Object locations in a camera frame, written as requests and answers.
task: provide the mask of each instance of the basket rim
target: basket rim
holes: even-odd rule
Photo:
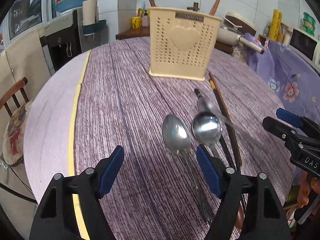
[[[195,12],[195,11],[190,11],[190,10],[185,10],[185,9],[179,9],[179,8],[173,8],[173,7],[160,7],[160,6],[156,6],[156,7],[149,7],[150,11],[151,10],[171,10],[171,11],[180,11],[180,12],[187,12],[187,13],[193,13],[193,14],[197,14],[197,15],[202,15],[202,16],[206,16],[206,17],[211,17],[211,18],[215,18],[217,20],[223,21],[222,18],[217,17],[217,16],[212,16],[209,15],[207,13],[202,13],[202,12]]]

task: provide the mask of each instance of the floor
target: floor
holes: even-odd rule
[[[20,179],[30,187],[24,164],[14,167],[13,170]],[[20,194],[34,198],[10,169],[6,170],[3,168],[1,160],[0,182]],[[37,205],[18,198],[2,188],[0,188],[0,204],[16,230],[24,239],[28,240]]]

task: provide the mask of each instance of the round table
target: round table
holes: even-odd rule
[[[166,150],[161,126],[166,115],[176,114],[191,127],[198,112],[196,87],[218,104],[208,76],[204,82],[150,76],[149,49],[146,37],[106,44],[90,52],[83,80],[88,52],[72,59],[47,82],[26,124],[28,179],[39,202],[55,173],[69,175],[69,128],[76,106],[72,131],[76,174],[95,167],[117,145],[125,150],[112,190],[100,200],[116,239],[203,239],[208,228],[192,181],[182,160]],[[216,77],[232,122],[267,150],[263,152],[236,132],[242,173],[266,173],[284,203],[294,166],[283,141],[262,127],[264,117],[276,117],[276,110],[283,107],[280,100],[246,64],[221,51],[213,51],[208,68]],[[225,127],[223,136],[232,153]],[[192,138],[189,156],[216,212],[219,200],[209,192],[196,162],[197,145]],[[220,145],[217,148],[227,164]]]

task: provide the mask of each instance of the utensil holder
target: utensil holder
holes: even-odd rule
[[[199,12],[150,7],[149,74],[204,80],[221,21]]]

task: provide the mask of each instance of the yellow tape strip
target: yellow tape strip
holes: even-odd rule
[[[76,114],[77,114],[77,108],[78,108],[78,100],[80,96],[80,91],[81,91],[81,84],[84,79],[84,73],[87,68],[89,56],[90,56],[90,50],[87,53],[87,57],[84,62],[84,67],[80,76],[79,84],[77,84],[76,87],[76,94],[73,99],[73,106],[72,106],[72,111],[71,111],[71,118],[70,118],[70,126],[69,126],[69,139],[68,139],[68,171],[69,171],[69,176],[75,176],[75,160],[74,160],[74,141],[75,141],[75,124],[76,124]],[[79,201],[79,195],[73,194],[73,206],[75,209],[75,214],[76,214],[76,220],[78,224],[78,228],[80,231],[80,235],[83,239],[90,240],[87,228],[85,226],[82,212],[81,212],[81,207],[80,207],[80,201]]]

